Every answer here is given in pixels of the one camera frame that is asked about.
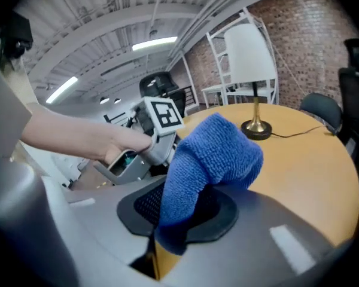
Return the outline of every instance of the brass lamp base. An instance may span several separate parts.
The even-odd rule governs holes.
[[[270,137],[272,127],[269,123],[262,121],[259,117],[258,97],[254,98],[254,117],[241,125],[241,131],[247,138],[255,141],[263,141]]]

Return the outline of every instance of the round wooden table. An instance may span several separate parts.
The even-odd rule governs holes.
[[[250,103],[218,106],[184,118],[186,137],[207,116],[219,112],[238,127],[252,119]],[[279,105],[260,104],[261,119],[273,133],[291,135],[322,124]],[[352,237],[359,214],[359,182],[355,166],[337,137],[326,127],[291,138],[271,136],[257,141],[264,163],[250,190],[265,194],[319,230],[337,246]]]

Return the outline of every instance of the table lamp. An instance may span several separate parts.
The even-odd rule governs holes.
[[[252,83],[254,116],[242,123],[241,130],[250,139],[267,139],[272,127],[260,119],[257,82],[276,78],[276,69],[266,41],[251,23],[232,27],[224,37],[232,83]]]

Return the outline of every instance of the lamp cord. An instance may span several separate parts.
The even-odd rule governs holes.
[[[279,134],[275,134],[275,133],[271,133],[271,135],[277,136],[277,137],[281,137],[281,138],[289,138],[289,137],[293,137],[293,136],[298,136],[298,135],[303,135],[303,134],[307,134],[315,129],[319,129],[320,127],[325,127],[325,126],[318,126],[318,127],[313,127],[312,129],[309,129],[305,132],[301,132],[301,133],[296,133],[296,134],[292,134],[292,135],[288,135],[288,136],[283,136],[283,135],[279,135]]]

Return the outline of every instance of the microfiber cloth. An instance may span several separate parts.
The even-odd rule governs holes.
[[[201,122],[177,146],[161,199],[160,221],[154,236],[166,250],[184,240],[199,192],[206,185],[229,184],[247,189],[263,164],[261,148],[233,123],[216,113]]]

